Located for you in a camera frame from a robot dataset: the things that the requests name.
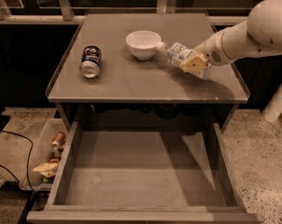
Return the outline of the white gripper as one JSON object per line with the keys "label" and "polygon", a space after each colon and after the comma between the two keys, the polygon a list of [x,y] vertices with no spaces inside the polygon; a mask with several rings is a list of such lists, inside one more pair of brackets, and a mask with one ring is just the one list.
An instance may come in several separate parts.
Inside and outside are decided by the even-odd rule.
{"label": "white gripper", "polygon": [[185,73],[197,72],[206,69],[208,62],[215,66],[230,64],[233,60],[226,54],[222,45],[222,38],[228,28],[212,34],[194,49],[202,55],[194,55],[189,60],[182,63],[179,67]]}

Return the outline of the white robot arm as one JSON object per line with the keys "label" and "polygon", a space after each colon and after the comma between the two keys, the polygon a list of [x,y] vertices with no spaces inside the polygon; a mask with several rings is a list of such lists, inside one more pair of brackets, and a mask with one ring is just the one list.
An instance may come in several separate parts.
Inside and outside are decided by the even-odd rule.
{"label": "white robot arm", "polygon": [[195,74],[209,64],[221,66],[243,58],[282,54],[282,0],[264,0],[247,19],[214,33],[193,49],[194,54],[179,66]]}

